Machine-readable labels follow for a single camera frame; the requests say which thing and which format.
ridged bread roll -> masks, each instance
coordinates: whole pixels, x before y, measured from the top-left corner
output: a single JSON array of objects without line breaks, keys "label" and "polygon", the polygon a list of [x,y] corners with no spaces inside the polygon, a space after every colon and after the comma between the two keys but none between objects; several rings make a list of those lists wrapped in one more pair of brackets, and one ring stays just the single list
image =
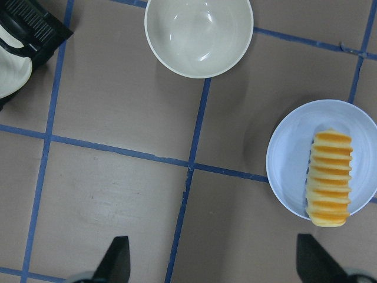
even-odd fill
[{"label": "ridged bread roll", "polygon": [[349,216],[351,141],[351,137],[333,129],[314,137],[306,178],[306,212],[317,226],[341,226]]}]

white cup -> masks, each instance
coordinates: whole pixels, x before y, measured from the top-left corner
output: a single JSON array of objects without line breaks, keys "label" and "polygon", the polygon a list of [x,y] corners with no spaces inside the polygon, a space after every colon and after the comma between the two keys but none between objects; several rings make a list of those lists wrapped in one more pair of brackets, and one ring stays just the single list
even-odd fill
[{"label": "white cup", "polygon": [[[23,44],[1,25],[0,38],[12,47],[23,47]],[[11,95],[26,84],[31,71],[32,62],[30,58],[13,55],[0,47],[0,98]]]}]

white bowl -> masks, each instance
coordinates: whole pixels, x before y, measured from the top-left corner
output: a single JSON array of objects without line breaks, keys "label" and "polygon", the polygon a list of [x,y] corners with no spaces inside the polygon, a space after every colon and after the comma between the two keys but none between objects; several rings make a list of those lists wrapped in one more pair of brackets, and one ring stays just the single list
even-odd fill
[{"label": "white bowl", "polygon": [[352,138],[349,186],[351,215],[377,192],[377,126],[361,109],[340,100],[318,100],[293,110],[274,131],[266,157],[270,186],[280,202],[294,214],[305,212],[305,180],[313,136],[328,128]]},{"label": "white bowl", "polygon": [[190,78],[214,77],[237,64],[253,26],[249,0],[149,0],[144,18],[154,55]]},{"label": "white bowl", "polygon": [[[0,25],[0,38],[15,48],[23,47],[22,43],[10,35]],[[28,57],[20,57],[0,47],[0,98],[19,90],[29,80],[32,62]]]}]

